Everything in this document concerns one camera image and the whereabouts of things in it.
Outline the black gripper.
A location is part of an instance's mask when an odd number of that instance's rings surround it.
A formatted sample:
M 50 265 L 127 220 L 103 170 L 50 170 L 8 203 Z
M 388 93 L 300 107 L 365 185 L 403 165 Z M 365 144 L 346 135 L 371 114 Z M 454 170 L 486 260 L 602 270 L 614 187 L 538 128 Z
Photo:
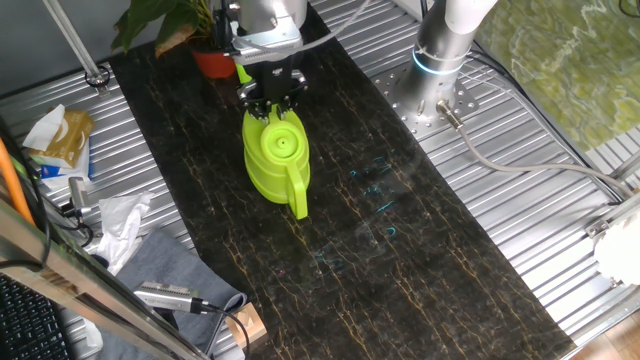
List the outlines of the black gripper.
M 263 124 L 269 123 L 269 114 L 277 110 L 280 120 L 297 105 L 308 82 L 297 68 L 301 55 L 283 60 L 264 61 L 247 66 L 236 65 L 240 86 L 237 95 L 242 106 Z

